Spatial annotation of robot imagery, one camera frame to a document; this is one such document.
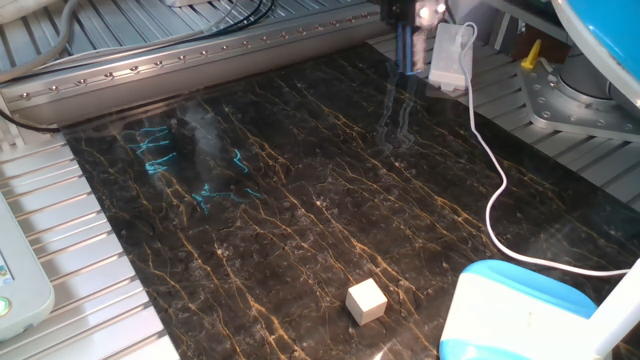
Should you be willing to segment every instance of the metal grille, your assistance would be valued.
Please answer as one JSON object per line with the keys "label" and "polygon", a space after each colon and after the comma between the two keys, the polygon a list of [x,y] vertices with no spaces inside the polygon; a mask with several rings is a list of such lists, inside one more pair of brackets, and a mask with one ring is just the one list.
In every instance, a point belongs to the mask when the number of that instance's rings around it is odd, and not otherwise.
{"label": "metal grille", "polygon": [[0,344],[0,359],[177,360],[63,137],[32,139],[0,152],[0,193],[53,285],[55,305],[41,324]]}
{"label": "metal grille", "polygon": [[[428,40],[427,62],[435,38]],[[395,59],[395,37],[370,43]],[[640,143],[612,140],[534,125],[528,117],[524,93],[517,78],[518,64],[489,46],[474,48],[473,89],[475,110],[512,134],[553,157],[611,195],[640,211]],[[428,74],[427,67],[423,74]],[[454,96],[467,104],[462,92]]]}
{"label": "metal grille", "polygon": [[[258,4],[258,0],[238,1],[238,6],[218,26],[243,18]],[[278,0],[274,10],[259,25],[363,2]],[[0,25],[0,71],[26,63],[53,46],[58,38],[64,4],[58,1],[22,19]],[[268,4],[269,1],[263,1],[262,9]],[[231,6],[229,0],[180,8],[169,7],[161,0],[81,0],[71,41],[60,58],[188,34],[215,23]]]}

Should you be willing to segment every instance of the white device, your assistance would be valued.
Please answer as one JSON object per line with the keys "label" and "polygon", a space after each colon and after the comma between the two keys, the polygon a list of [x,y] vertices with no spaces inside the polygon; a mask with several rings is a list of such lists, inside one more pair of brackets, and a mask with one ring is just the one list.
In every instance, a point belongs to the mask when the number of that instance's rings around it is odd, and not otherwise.
{"label": "white device", "polygon": [[[462,48],[473,37],[473,29],[463,25],[440,24],[433,47],[429,83],[445,91],[467,88],[467,80],[460,67]],[[473,47],[464,54],[463,64],[471,74]]]}
{"label": "white device", "polygon": [[640,261],[597,307],[578,290],[483,260],[458,280],[442,360],[601,360],[640,321]]}
{"label": "white device", "polygon": [[0,342],[44,320],[54,303],[53,287],[0,195]]}

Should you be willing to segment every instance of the wooden block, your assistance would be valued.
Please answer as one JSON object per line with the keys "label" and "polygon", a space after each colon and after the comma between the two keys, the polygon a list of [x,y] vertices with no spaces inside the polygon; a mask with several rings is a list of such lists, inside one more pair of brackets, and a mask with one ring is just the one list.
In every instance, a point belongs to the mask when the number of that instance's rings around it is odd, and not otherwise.
{"label": "wooden block", "polygon": [[384,315],[387,298],[373,279],[349,288],[347,308],[360,326]]}

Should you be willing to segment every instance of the white connector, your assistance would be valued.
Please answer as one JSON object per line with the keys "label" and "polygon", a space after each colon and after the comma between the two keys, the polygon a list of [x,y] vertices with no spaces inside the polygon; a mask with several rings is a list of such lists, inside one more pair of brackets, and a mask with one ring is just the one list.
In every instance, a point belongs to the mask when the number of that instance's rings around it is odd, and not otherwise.
{"label": "white connector", "polygon": [[[429,83],[445,91],[467,88],[467,81],[460,67],[460,52],[473,37],[473,29],[462,25],[440,24],[433,47]],[[473,47],[464,55],[465,68],[471,73]]]}

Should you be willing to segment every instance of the marble countertop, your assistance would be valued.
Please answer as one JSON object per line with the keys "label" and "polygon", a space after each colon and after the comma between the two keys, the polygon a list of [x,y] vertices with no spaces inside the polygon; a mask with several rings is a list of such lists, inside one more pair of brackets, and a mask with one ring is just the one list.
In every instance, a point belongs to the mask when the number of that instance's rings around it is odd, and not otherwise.
{"label": "marble countertop", "polygon": [[[640,214],[478,127],[509,177],[493,212],[508,247],[597,270],[640,257]],[[65,135],[184,359],[436,359],[459,274],[504,259],[468,109],[369,46]],[[596,303],[618,281],[530,268]],[[359,327],[344,304],[368,278],[388,305]],[[640,358],[639,329],[616,356]]]}

